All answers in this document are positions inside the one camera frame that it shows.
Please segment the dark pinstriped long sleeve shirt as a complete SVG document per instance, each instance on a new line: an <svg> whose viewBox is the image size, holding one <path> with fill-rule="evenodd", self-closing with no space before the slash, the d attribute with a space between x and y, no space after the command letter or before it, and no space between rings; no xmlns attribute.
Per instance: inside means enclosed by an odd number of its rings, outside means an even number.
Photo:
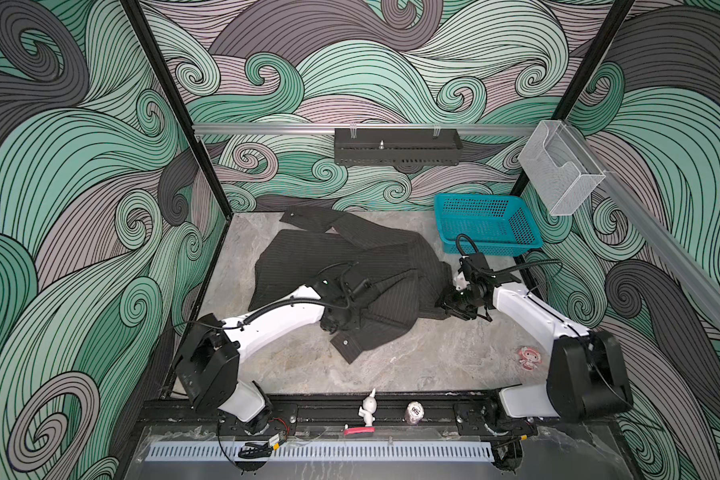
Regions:
<svg viewBox="0 0 720 480"><path fill-rule="evenodd" d="M300 286L327 294L320 326L347 363L405 335L421 318L447 318L438 302L452 270L421 234L322 207L293 207L281 220L288 229L255 264L250 309Z"/></svg>

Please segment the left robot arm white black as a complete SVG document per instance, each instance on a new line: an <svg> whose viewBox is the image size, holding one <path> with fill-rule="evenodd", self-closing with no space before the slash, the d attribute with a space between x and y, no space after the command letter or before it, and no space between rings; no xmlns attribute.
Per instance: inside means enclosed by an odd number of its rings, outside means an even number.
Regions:
<svg viewBox="0 0 720 480"><path fill-rule="evenodd" d="M264 428L272 406L254 381L240 380L242 364L287 334L319 323L331 333L360 326L361 309L380 294L355 262L326 267L280 300L245 314L207 314L188 324L173 369L190 406L199 414L221 412L249 430Z"/></svg>

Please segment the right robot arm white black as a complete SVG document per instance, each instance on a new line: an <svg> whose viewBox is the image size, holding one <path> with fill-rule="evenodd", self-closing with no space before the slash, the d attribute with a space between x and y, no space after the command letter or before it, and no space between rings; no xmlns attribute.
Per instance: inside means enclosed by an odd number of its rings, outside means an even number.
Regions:
<svg viewBox="0 0 720 480"><path fill-rule="evenodd" d="M511 418L558 418L580 422L625 413L633 395L621 346L615 336L592 331L549 306L517 282L514 270L493 270L481 253L462 253L454 284L439 306L462 320L496 310L514 320L549 355L542 383L499 391L503 412Z"/></svg>

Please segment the teal plastic basket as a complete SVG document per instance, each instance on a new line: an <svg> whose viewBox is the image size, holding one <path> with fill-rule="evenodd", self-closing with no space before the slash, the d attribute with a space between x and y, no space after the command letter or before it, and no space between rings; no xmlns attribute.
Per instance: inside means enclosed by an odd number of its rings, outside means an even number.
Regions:
<svg viewBox="0 0 720 480"><path fill-rule="evenodd" d="M456 238L465 234L486 256L522 256L543 246L541 232L519 197L441 193L434 212L446 254L459 254Z"/></svg>

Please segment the round cartoon sticker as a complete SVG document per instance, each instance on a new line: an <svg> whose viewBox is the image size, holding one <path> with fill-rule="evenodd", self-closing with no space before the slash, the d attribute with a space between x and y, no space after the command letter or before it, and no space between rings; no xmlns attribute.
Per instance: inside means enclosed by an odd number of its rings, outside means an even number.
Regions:
<svg viewBox="0 0 720 480"><path fill-rule="evenodd" d="M542 354L529 346L522 346L518 350L517 355L519 365L527 371L534 371L543 363Z"/></svg>

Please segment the white rabbit figurine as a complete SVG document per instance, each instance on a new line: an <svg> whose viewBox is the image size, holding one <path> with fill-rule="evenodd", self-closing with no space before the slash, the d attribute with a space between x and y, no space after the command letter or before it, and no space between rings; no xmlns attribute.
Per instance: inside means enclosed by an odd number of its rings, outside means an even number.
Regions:
<svg viewBox="0 0 720 480"><path fill-rule="evenodd" d="M364 426L373 426L377 409L376 389L373 389L369 395L363 399L358 410L358 415L362 418Z"/></svg>

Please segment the pink flat base piece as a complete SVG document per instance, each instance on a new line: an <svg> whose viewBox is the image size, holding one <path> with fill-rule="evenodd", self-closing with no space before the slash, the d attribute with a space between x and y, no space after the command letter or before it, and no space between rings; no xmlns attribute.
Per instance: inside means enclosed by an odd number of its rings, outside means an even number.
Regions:
<svg viewBox="0 0 720 480"><path fill-rule="evenodd" d="M364 426L364 427L347 427L343 430L343 435L345 437L362 437L362 436L371 436L375 433L376 429L373 426Z"/></svg>

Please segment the small white patterned jar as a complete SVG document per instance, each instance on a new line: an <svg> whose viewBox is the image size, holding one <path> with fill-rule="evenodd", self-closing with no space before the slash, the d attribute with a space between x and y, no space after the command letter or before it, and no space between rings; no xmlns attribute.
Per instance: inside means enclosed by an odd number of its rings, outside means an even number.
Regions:
<svg viewBox="0 0 720 480"><path fill-rule="evenodd" d="M405 413L404 413L404 421L408 425L417 425L422 421L423 418L424 418L424 407L420 402L411 401L410 403L407 404Z"/></svg>

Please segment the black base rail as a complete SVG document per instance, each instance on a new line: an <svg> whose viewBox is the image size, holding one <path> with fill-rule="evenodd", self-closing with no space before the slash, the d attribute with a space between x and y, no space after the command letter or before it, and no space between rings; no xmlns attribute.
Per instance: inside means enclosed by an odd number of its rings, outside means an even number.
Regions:
<svg viewBox="0 0 720 480"><path fill-rule="evenodd" d="M334 394L271 394L264 410L244 422L221 410L198 412L187 399L153 400L137 417L139 426L220 428L224 436L253 439L270 433L287 438L306 437L329 429L402 428L409 405L418 403L423 418L415 428L453 431L494 440L534 435L542 426L561 426L556 417L512 418L503 409L496 390L378 392Z"/></svg>

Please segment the clear acrylic wall holder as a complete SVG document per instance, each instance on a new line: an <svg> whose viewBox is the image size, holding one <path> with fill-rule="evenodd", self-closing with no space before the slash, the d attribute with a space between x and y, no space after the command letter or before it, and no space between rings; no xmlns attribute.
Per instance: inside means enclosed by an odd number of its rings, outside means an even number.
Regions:
<svg viewBox="0 0 720 480"><path fill-rule="evenodd" d="M541 121L518 156L551 216L572 216L605 179L584 136L561 120Z"/></svg>

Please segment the black perforated wall tray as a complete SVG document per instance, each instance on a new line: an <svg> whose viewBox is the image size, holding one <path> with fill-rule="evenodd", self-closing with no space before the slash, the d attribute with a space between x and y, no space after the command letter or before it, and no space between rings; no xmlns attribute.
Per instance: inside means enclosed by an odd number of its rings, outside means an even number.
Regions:
<svg viewBox="0 0 720 480"><path fill-rule="evenodd" d="M333 150L341 166L392 166L415 173L425 166L457 165L464 145L456 129L350 127L335 130Z"/></svg>

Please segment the aluminium back rail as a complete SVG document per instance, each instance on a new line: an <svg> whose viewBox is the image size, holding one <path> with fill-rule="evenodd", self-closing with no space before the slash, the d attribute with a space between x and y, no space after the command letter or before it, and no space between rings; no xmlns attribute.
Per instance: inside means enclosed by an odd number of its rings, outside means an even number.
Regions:
<svg viewBox="0 0 720 480"><path fill-rule="evenodd" d="M465 136L509 136L531 135L535 124L355 124L355 123L195 123L196 135L330 135L336 129L396 129L429 130L432 133L443 129L455 129Z"/></svg>

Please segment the aluminium rail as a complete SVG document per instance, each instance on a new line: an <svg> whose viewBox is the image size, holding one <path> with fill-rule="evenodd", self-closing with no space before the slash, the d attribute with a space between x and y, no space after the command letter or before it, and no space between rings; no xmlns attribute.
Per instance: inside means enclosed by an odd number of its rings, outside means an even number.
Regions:
<svg viewBox="0 0 720 480"><path fill-rule="evenodd" d="M429 130L432 133L443 129L455 129L465 136L509 136L531 135L535 124L355 124L355 123L195 123L196 135L330 135L336 129L396 129Z"/></svg>
<svg viewBox="0 0 720 480"><path fill-rule="evenodd" d="M574 137L603 171L602 186L720 331L720 186L648 156L610 133Z"/></svg>

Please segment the aluminium right rail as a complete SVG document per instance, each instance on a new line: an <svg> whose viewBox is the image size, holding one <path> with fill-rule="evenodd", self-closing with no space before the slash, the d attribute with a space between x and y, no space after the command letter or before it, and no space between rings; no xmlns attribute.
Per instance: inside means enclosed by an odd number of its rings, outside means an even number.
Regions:
<svg viewBox="0 0 720 480"><path fill-rule="evenodd" d="M720 331L720 186L648 156L610 133L574 137L603 171L602 186Z"/></svg>

